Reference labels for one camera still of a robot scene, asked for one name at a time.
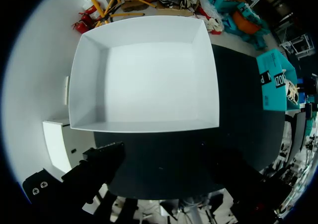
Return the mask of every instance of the black table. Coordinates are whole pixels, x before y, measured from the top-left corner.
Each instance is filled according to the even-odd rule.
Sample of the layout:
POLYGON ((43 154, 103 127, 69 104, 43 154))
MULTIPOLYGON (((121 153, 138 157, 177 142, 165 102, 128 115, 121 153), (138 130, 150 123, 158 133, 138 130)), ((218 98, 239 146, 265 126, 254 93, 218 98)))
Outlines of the black table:
POLYGON ((187 132, 95 133, 98 147, 123 141, 126 159, 109 185, 118 196, 175 199, 219 190, 203 167, 198 146, 211 153, 234 148, 261 170, 278 155, 285 112, 264 111, 256 59, 213 45, 217 67, 220 126, 187 132))

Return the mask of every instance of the white cardboard box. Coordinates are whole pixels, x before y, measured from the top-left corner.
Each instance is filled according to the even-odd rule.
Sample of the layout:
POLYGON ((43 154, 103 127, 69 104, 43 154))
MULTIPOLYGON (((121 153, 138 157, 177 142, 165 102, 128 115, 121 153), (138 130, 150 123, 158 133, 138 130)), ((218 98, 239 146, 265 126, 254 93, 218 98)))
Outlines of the white cardboard box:
POLYGON ((219 126, 219 91, 204 22, 120 20, 82 35, 69 91, 73 129, 151 133, 219 126))

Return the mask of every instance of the white wall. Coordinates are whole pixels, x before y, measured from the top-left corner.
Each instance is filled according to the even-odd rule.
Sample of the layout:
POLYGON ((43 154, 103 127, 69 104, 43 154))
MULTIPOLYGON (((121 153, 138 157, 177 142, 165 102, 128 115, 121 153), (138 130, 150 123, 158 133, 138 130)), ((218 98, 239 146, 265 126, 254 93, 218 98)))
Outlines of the white wall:
POLYGON ((50 161, 42 121, 68 116, 64 82, 70 75, 80 34, 72 30, 83 0, 43 0, 24 25, 10 55, 3 84, 4 147, 16 179, 46 168, 50 161))

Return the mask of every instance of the screw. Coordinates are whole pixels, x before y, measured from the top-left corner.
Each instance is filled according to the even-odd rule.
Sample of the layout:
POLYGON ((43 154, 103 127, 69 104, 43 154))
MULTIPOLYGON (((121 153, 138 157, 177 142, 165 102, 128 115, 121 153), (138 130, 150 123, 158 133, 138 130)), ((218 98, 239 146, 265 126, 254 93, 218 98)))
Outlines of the screw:
POLYGON ((48 186, 48 183, 47 182, 42 182, 41 183, 41 188, 46 188, 48 186))
POLYGON ((38 188, 33 188, 32 193, 33 195, 37 195, 40 192, 38 188))

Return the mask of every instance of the yellow tripod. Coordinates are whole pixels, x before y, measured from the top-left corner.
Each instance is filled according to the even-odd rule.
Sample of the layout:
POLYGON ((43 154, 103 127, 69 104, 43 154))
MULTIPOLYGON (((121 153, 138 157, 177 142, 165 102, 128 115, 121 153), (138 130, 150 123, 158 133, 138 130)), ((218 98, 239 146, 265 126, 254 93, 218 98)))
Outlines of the yellow tripod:
MULTIPOLYGON (((140 1, 140 2, 145 3, 145 4, 147 4, 147 5, 150 5, 150 6, 154 7, 154 8, 156 7, 154 4, 148 3, 148 2, 146 2, 146 1, 144 1, 144 0, 137 0, 137 1, 140 1)), ((107 20, 108 20, 109 17, 129 16, 129 15, 141 15, 141 16, 142 16, 142 15, 145 15, 144 13, 122 13, 122 14, 111 14, 111 15, 109 15, 109 13, 112 11, 112 9, 113 9, 115 6, 121 4, 121 0, 117 0, 117 4, 116 4, 115 6, 113 6, 112 8, 111 8, 111 6, 112 6, 113 3, 115 2, 115 0, 110 0, 110 2, 108 3, 108 6, 107 6, 107 8, 106 8, 105 11, 103 11, 103 10, 100 8, 100 6, 99 6, 97 0, 91 0, 91 2, 93 2, 93 5, 96 7, 98 13, 100 14, 100 16, 101 16, 101 18, 102 18, 102 19, 96 24, 95 28, 101 26, 103 23, 104 23, 104 24, 108 24, 108 21, 107 21, 107 20)))

